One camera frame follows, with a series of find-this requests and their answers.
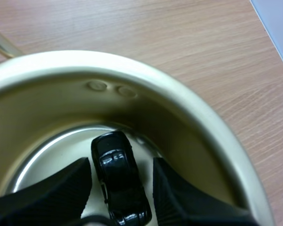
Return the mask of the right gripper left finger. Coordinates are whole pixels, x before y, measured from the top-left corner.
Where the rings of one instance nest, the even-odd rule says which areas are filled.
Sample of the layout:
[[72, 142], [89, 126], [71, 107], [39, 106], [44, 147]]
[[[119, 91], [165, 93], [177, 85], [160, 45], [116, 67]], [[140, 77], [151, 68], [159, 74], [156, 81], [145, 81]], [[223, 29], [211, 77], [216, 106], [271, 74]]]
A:
[[62, 226], [80, 219], [92, 189], [88, 158], [80, 158], [15, 193], [0, 197], [0, 226]]

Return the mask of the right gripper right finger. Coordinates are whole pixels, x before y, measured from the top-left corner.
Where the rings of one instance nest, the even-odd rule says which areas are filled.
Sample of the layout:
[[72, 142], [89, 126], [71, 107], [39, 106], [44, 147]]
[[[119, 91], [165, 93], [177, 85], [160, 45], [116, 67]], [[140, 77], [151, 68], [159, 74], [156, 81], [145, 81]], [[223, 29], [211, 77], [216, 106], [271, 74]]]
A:
[[254, 226], [248, 210], [220, 201], [183, 179], [163, 158], [153, 160], [153, 200], [160, 226]]

